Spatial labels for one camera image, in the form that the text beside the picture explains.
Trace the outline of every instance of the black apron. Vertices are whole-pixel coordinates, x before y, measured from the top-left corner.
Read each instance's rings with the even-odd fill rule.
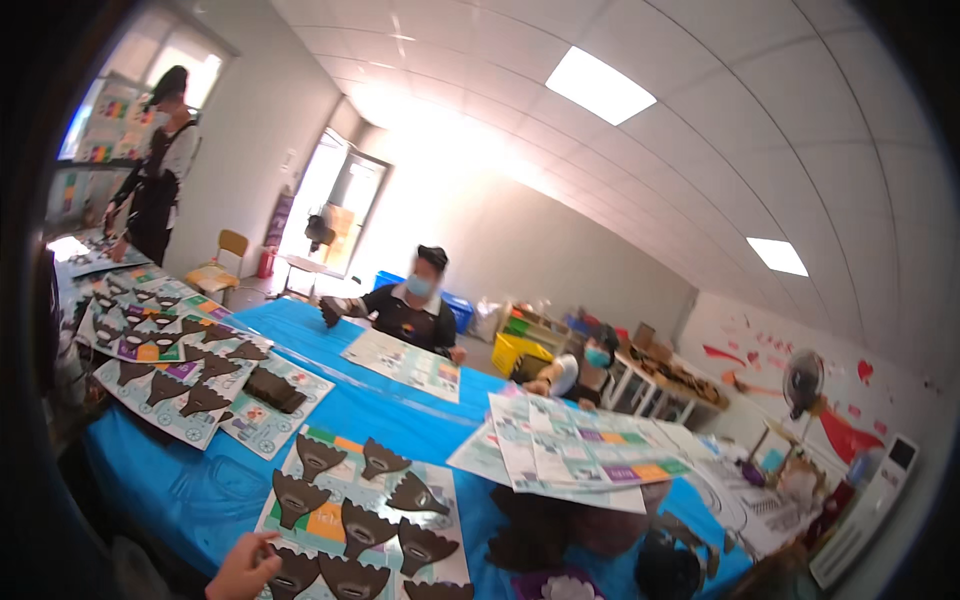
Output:
[[[170,229],[167,228],[170,210],[177,205],[180,190],[180,182],[173,173],[159,173],[160,165],[180,134],[196,125],[197,121],[191,119],[169,136],[157,129],[151,141],[150,155],[131,173],[131,177],[136,178],[136,187],[127,219],[130,243],[159,266],[163,264],[163,255],[170,242]]]

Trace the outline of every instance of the chair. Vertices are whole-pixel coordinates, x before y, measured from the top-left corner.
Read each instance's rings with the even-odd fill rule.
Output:
[[[250,241],[236,231],[221,229],[220,237],[217,238],[217,254],[213,262],[206,263],[199,268],[186,274],[186,282],[205,296],[210,296],[223,290],[224,298],[222,304],[227,305],[229,293],[240,285],[240,274],[243,272],[243,257],[247,253],[247,246]],[[237,267],[236,276],[227,272],[227,269],[220,264],[220,251],[227,251],[240,258],[240,266]]]

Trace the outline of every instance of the red heart decoration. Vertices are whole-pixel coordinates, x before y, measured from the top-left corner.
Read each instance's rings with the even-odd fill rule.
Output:
[[[874,366],[865,360],[861,360],[856,365],[856,374],[860,375],[860,381],[863,385],[870,385],[870,375],[874,374]]]

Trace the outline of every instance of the person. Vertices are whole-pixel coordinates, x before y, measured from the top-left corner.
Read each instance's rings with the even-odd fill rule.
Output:
[[[440,296],[446,264],[443,248],[417,247],[413,273],[403,283],[378,287],[361,298],[321,298],[326,326],[336,325],[341,317],[377,313],[373,322],[377,331],[463,364],[467,351],[457,346],[453,311]]]
[[[177,220],[182,184],[199,140],[197,121],[183,101],[186,80],[186,69],[178,65],[156,83],[148,105],[156,107],[154,118],[159,125],[144,157],[107,205],[104,233],[111,236],[113,222],[132,194],[127,228],[109,251],[117,262],[133,244],[157,265],[163,265],[170,231]]]
[[[600,324],[587,339],[583,355],[561,354],[523,384],[523,389],[540,396],[558,396],[574,400],[581,408],[593,410],[610,399],[615,387],[610,365],[620,347],[616,331]]]

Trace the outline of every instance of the red fire extinguisher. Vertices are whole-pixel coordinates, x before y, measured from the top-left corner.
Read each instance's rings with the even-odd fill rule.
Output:
[[[256,276],[261,279],[268,279],[274,276],[274,259],[276,258],[276,246],[267,246],[260,254],[260,266],[256,270]]]

